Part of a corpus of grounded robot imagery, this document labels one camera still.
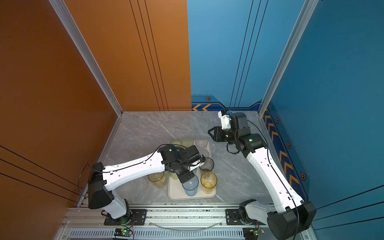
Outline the green dotted textured cup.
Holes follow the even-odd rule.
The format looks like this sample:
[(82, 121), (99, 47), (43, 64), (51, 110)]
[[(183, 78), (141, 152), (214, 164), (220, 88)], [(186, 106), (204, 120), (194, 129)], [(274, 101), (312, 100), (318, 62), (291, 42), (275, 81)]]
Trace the green dotted textured cup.
[(181, 140), (183, 147), (189, 148), (194, 145), (194, 140), (191, 137), (184, 137)]

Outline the amber yellow cup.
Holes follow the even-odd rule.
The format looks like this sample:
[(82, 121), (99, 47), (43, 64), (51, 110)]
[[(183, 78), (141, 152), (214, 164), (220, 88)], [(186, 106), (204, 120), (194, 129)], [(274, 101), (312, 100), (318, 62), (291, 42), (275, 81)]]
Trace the amber yellow cup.
[(212, 172), (203, 173), (201, 176), (201, 184), (203, 186), (203, 191), (206, 194), (211, 193), (218, 183), (217, 176)]

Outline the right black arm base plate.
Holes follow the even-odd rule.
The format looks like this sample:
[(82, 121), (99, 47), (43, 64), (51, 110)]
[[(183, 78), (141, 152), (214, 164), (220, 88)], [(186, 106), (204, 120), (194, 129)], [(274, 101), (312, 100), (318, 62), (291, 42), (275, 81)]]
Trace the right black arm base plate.
[(226, 221), (227, 225), (265, 225), (264, 223), (256, 220), (252, 220), (248, 217), (245, 210), (238, 209), (226, 209)]

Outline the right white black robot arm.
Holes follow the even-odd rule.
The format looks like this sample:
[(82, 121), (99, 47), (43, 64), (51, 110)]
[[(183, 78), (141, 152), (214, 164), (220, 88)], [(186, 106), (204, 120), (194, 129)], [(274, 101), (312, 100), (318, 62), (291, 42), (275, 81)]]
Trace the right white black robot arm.
[(256, 169), (265, 184), (274, 205), (267, 206), (257, 201), (247, 202), (243, 209), (246, 220), (267, 224), (278, 240), (295, 238), (307, 230), (316, 214), (311, 202), (305, 202), (288, 183), (270, 155), (267, 143), (259, 134), (252, 134), (248, 128), (245, 135), (240, 130), (214, 127), (208, 134), (215, 142), (234, 144), (236, 149)]

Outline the dark smoke grey cup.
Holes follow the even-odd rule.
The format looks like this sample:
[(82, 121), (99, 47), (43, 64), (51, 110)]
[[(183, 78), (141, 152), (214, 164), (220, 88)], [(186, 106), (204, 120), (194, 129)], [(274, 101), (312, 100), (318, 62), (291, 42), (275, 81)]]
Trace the dark smoke grey cup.
[(205, 157), (204, 163), (200, 165), (199, 168), (203, 172), (211, 172), (214, 169), (214, 166), (214, 161), (209, 157)]

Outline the small green clear glass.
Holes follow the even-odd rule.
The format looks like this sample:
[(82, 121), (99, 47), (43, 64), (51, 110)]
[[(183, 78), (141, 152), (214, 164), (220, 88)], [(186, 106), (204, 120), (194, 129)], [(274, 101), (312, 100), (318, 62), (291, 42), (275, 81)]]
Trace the small green clear glass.
[(182, 147), (182, 141), (180, 139), (173, 139), (170, 142), (171, 145), (174, 145), (176, 147)]

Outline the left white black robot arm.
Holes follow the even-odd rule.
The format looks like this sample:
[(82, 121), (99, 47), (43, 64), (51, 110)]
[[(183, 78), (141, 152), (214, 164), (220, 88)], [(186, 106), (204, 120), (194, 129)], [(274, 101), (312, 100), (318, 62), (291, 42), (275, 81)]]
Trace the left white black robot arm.
[(184, 184), (191, 180), (193, 171), (205, 163), (196, 146), (184, 148), (181, 145), (161, 144), (153, 153), (113, 166), (96, 163), (91, 167), (88, 179), (88, 208), (101, 209), (107, 217), (117, 222), (132, 215), (128, 201), (122, 199), (115, 189), (130, 181), (150, 174), (171, 171)]

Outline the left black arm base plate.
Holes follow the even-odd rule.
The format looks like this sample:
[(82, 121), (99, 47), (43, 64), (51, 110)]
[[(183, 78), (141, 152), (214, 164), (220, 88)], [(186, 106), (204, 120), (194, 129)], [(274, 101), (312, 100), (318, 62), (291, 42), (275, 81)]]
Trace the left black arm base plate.
[(102, 211), (105, 226), (143, 226), (147, 217), (146, 209), (130, 209), (128, 213), (118, 219), (113, 219), (109, 213)]

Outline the tall blue clear cup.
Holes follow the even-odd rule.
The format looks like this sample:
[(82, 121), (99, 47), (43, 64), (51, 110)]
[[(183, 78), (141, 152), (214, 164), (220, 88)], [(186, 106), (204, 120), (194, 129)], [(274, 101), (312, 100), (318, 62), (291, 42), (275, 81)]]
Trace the tall blue clear cup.
[(185, 190), (185, 193), (189, 197), (192, 197), (198, 191), (199, 178), (197, 176), (194, 176), (192, 179), (190, 179), (187, 182), (183, 183), (182, 186), (183, 186), (183, 189)]

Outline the tall green clear cup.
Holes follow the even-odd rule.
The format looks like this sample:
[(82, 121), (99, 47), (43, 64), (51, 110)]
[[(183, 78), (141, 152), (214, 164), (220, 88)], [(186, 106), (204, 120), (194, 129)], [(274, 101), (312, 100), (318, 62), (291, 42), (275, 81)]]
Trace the tall green clear cup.
[(175, 172), (173, 172), (173, 171), (168, 171), (168, 174), (169, 174), (169, 176), (170, 176), (173, 180), (178, 180), (178, 179), (179, 179), (178, 175), (177, 175)]

